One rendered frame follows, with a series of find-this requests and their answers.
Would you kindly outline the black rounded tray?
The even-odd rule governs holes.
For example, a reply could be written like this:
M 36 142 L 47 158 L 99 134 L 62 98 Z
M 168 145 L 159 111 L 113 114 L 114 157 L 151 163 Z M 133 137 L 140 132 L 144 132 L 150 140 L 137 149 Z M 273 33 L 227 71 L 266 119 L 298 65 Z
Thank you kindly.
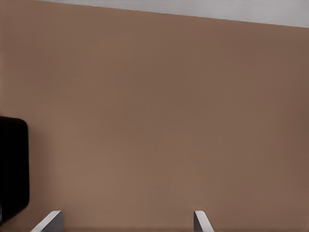
M 28 126 L 0 116 L 0 226 L 29 203 Z

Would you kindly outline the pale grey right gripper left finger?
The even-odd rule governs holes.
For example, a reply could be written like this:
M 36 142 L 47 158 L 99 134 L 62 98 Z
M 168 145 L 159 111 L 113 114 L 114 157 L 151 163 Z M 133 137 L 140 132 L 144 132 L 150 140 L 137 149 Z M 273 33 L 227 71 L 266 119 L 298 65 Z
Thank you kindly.
M 64 232 L 63 212 L 52 211 L 30 232 Z

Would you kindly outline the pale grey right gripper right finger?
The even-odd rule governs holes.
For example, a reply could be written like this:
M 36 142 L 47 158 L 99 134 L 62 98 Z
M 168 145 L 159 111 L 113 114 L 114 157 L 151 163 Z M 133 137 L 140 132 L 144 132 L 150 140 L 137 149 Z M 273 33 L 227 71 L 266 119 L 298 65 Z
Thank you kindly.
M 193 230 L 194 232 L 214 232 L 214 229 L 204 211 L 194 211 Z

